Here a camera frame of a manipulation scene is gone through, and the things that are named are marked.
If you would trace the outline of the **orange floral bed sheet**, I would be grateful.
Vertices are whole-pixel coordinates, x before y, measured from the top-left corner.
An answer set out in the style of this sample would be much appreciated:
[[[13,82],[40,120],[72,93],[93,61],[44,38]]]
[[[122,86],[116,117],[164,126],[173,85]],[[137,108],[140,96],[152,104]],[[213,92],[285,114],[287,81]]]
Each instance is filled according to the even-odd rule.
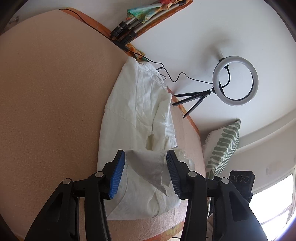
[[[117,194],[106,202],[113,240],[169,240],[183,226],[187,203],[175,195],[166,151],[205,174],[198,129],[182,110],[156,68],[129,57],[104,108],[98,168],[117,150],[126,165]]]

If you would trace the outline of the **white long-sleeve shirt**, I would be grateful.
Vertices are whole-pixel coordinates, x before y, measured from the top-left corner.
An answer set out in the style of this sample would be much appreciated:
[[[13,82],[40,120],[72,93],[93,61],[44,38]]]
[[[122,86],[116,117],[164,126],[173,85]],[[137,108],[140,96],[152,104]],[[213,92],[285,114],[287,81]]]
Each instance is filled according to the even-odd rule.
[[[116,195],[105,203],[109,220],[135,220],[162,215],[181,203],[167,168],[166,153],[194,169],[178,148],[171,98],[156,68],[130,57],[107,100],[99,136],[97,169],[125,152],[125,167]]]

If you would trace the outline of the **green striped white pillow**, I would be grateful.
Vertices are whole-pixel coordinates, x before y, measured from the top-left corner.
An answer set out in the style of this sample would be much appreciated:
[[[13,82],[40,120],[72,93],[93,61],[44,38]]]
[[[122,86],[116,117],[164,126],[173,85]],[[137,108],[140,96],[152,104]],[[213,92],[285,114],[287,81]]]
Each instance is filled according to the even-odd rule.
[[[210,132],[203,147],[206,178],[219,177],[239,144],[241,120]]]

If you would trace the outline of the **small black tripod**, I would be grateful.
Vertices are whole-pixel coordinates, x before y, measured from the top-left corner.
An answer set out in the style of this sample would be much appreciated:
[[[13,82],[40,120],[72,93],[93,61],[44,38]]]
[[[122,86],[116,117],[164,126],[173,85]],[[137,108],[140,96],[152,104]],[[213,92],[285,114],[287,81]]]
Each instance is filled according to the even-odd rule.
[[[205,90],[202,92],[190,92],[183,94],[176,94],[174,97],[186,97],[185,99],[179,100],[173,103],[173,106],[183,105],[184,103],[191,102],[198,99],[198,101],[183,115],[186,118],[207,96],[212,94],[212,90]]]

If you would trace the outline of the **folded silver tripod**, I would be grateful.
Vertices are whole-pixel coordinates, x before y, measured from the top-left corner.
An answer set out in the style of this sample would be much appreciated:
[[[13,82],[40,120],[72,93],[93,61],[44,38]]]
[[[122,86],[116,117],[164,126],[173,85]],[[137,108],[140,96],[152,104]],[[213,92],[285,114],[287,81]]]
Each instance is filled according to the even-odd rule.
[[[148,29],[154,27],[164,19],[170,17],[177,11],[187,6],[190,1],[180,1],[175,6],[172,6],[168,11],[160,12],[154,15],[146,23],[141,23],[137,19],[125,20],[119,23],[119,25],[110,33],[110,39],[119,44],[126,45],[132,40],[146,32]]]

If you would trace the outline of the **metal door stopper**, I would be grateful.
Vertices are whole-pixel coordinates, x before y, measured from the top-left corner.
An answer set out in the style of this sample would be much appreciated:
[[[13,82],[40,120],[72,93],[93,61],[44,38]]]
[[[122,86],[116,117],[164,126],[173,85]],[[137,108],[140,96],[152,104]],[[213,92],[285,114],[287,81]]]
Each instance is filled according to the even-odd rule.
[[[10,24],[17,23],[18,21],[19,21],[19,18],[15,18],[15,19],[13,19],[13,20],[10,21]]]

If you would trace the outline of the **colourful scarf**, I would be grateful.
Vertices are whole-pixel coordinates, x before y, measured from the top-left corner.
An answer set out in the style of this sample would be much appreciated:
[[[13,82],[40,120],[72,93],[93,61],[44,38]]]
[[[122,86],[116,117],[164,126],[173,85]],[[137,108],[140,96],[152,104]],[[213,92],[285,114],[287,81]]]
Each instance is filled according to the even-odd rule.
[[[128,9],[126,14],[126,20],[137,19],[141,23],[146,23],[154,15],[168,11],[172,6],[175,6],[180,2],[179,0],[160,0],[150,5],[139,6],[137,8]]]

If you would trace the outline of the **pink bed blanket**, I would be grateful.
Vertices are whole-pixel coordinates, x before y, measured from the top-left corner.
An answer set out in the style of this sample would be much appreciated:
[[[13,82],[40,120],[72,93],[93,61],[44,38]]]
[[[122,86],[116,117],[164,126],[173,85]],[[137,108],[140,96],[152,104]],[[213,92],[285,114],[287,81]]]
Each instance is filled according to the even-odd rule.
[[[62,10],[1,35],[1,240],[26,240],[64,179],[103,170],[97,162],[104,108],[129,57]],[[79,236],[87,240],[84,198]]]

